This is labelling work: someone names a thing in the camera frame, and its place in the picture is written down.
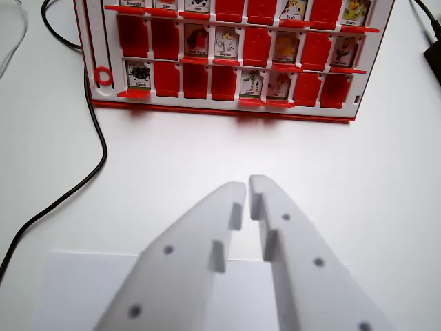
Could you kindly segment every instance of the cartoon character picture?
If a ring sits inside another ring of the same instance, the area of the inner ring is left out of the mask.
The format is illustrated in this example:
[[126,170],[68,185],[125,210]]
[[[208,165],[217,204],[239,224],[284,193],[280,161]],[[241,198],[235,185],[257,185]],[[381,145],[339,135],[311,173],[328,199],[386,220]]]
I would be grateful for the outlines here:
[[162,8],[162,9],[170,9],[170,10],[178,10],[178,4],[176,0],[153,0],[153,7]]
[[208,32],[200,24],[185,24],[185,54],[208,56]]
[[291,79],[286,72],[273,72],[269,76],[267,98],[268,99],[288,99],[289,86]]
[[364,23],[369,0],[346,0],[342,24],[348,26],[361,26]]
[[216,27],[214,57],[237,59],[238,46],[239,36],[234,32],[234,28]]
[[281,19],[303,19],[305,15],[307,1],[306,0],[287,0],[282,13]]
[[240,95],[242,97],[258,98],[262,92],[263,77],[258,70],[242,72],[242,88]]
[[150,69],[147,68],[144,62],[141,61],[127,61],[127,80],[130,88],[139,88],[150,90]]
[[293,32],[278,32],[274,46],[274,62],[293,63],[296,60],[299,40]]
[[145,0],[119,0],[119,4],[129,7],[145,7]]
[[336,48],[332,54],[331,66],[351,67],[357,50],[356,39],[338,37]]
[[186,12],[209,12],[210,0],[185,0]]

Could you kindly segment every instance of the black cable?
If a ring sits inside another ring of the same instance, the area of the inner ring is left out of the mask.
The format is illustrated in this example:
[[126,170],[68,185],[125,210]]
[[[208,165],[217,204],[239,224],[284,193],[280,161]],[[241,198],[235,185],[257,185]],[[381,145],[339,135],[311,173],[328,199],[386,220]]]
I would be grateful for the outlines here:
[[[46,7],[48,5],[50,0],[45,0],[43,2],[43,5],[41,6],[41,16],[43,18],[43,21],[45,22],[46,26],[48,27],[49,31],[64,45],[74,48],[74,49],[81,49],[79,45],[75,45],[71,43],[70,41],[67,41],[62,36],[57,34],[49,25],[48,20],[46,19]],[[88,74],[86,71],[86,68],[84,67],[84,94],[85,94],[85,100],[88,104],[89,113],[92,118],[93,124],[95,126],[96,133],[98,134],[99,141],[101,142],[101,147],[103,149],[103,156],[101,157],[101,160],[99,161],[98,165],[89,173],[82,181],[80,181],[78,184],[76,184],[73,188],[71,188],[69,191],[67,191],[65,194],[63,194],[61,197],[59,197],[54,203],[52,203],[49,207],[45,208],[44,210],[40,211],[37,215],[32,217],[29,221],[27,221],[20,230],[15,234],[14,239],[12,240],[12,243],[10,244],[8,251],[6,252],[6,255],[3,259],[3,262],[0,266],[0,285],[3,281],[3,278],[6,273],[6,269],[8,268],[9,262],[11,261],[12,255],[14,254],[15,249],[17,248],[20,240],[23,238],[23,235],[26,233],[26,231],[29,229],[29,227],[37,222],[41,217],[47,215],[49,212],[51,212],[53,209],[55,209],[58,205],[63,203],[68,197],[73,195],[76,191],[78,191],[80,188],[82,188],[90,179],[92,179],[104,166],[106,160],[107,160],[107,144],[105,143],[105,139],[103,136],[103,133],[101,132],[101,128],[98,123],[98,119],[96,118],[94,107],[92,105],[92,100],[90,98],[90,85],[89,85],[89,79]]]
[[48,28],[50,33],[52,33],[52,36],[57,38],[61,43],[66,45],[67,47],[74,48],[75,50],[80,50],[81,45],[76,45],[74,43],[71,43],[70,41],[64,39],[62,36],[60,36],[58,33],[55,32],[54,29],[52,29],[52,26],[50,26],[48,19],[46,18],[46,10],[47,6],[50,0],[44,0],[43,4],[41,5],[41,18],[43,19],[44,25]]
[[435,32],[435,37],[437,40],[441,40],[441,24],[439,21],[435,19],[435,17],[432,15],[428,7],[423,4],[421,0],[415,0],[415,2],[421,7],[421,9],[424,10],[426,15],[430,19],[430,24],[432,25],[433,31]]

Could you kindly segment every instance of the guess who game board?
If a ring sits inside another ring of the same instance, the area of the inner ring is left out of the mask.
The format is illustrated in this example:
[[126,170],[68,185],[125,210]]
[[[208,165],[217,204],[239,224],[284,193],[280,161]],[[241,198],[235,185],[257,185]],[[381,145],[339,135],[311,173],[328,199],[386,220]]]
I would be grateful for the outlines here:
[[74,0],[95,105],[353,121],[393,0]]

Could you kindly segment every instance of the white table surface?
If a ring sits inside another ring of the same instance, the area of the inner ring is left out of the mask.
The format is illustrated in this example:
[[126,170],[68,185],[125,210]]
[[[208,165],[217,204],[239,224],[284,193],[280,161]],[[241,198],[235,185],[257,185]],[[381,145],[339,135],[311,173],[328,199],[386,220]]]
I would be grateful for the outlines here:
[[[426,3],[441,18],[441,2]],[[0,79],[1,258],[22,224],[101,158],[81,55],[45,29],[41,1],[23,6],[28,34]],[[48,18],[78,42],[71,0],[57,1]],[[20,33],[14,1],[0,0],[0,57]],[[21,242],[0,288],[0,329],[34,327],[49,251],[136,254],[217,186],[266,174],[397,330],[439,330],[441,87],[426,49],[410,3],[397,0],[349,125],[96,109],[107,164]],[[260,259],[258,226],[248,211],[244,218],[230,257]]]

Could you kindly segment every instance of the red ring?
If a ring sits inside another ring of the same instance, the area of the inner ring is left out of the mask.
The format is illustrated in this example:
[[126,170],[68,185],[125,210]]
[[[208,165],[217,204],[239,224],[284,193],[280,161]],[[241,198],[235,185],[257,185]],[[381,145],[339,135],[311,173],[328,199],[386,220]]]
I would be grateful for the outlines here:
[[[106,74],[109,75],[109,80],[108,80],[108,81],[104,81],[104,80],[102,80],[102,79],[100,78],[99,73],[100,73],[101,71],[104,71]],[[98,67],[97,69],[95,69],[94,73],[95,73],[95,80],[96,80],[98,83],[100,83],[101,85],[107,86],[107,85],[110,85],[110,84],[113,83],[113,75],[112,75],[112,72],[110,71],[109,68],[106,68],[106,67]]]

